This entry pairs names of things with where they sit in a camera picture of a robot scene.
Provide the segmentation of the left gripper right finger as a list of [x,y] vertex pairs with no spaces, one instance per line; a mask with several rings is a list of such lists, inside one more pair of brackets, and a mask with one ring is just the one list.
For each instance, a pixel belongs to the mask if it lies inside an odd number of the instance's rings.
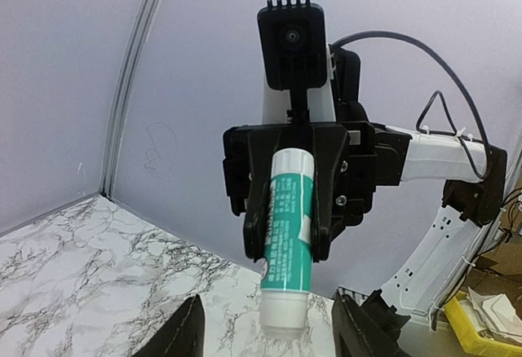
[[334,349],[337,357],[408,357],[397,341],[408,315],[399,315],[373,291],[358,304],[348,293],[338,290],[332,306]]

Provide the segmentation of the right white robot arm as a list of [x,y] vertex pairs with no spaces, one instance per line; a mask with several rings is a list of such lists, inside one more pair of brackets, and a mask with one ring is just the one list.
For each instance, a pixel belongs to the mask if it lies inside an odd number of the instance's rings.
[[459,133],[370,123],[356,100],[341,118],[323,52],[263,53],[264,123],[223,136],[232,212],[244,217],[248,258],[263,262],[261,325],[304,325],[312,264],[329,257],[345,227],[361,223],[379,186],[442,179],[435,221],[379,292],[399,315],[428,312],[461,261],[472,231],[502,202],[506,152]]

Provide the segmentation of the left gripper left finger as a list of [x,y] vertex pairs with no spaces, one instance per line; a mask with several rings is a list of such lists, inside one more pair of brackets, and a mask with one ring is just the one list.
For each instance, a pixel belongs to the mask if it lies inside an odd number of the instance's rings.
[[200,295],[188,297],[134,357],[202,357],[204,307]]

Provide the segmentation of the green white glue stick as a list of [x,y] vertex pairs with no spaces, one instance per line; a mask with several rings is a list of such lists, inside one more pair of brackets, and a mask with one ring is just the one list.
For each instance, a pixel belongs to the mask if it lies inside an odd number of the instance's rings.
[[303,333],[312,276],[314,158],[299,148],[272,158],[259,323],[265,335],[293,341]]

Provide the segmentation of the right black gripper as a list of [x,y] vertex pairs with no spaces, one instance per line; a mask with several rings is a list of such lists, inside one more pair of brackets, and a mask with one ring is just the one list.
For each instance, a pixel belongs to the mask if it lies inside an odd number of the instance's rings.
[[263,256],[273,155],[300,148],[315,163],[312,257],[325,261],[334,235],[362,222],[377,186],[374,129],[367,123],[236,126],[223,134],[223,174],[235,215],[244,214],[246,257]]

